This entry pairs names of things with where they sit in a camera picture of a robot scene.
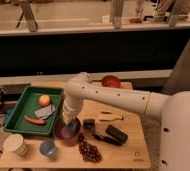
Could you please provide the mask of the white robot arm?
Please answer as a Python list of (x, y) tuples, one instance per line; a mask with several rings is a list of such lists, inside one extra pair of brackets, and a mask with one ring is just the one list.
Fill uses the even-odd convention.
[(97, 101), (161, 122), (159, 171), (190, 171), (190, 91), (165, 95), (96, 86), (86, 72), (67, 81), (63, 118), (70, 123), (86, 100)]

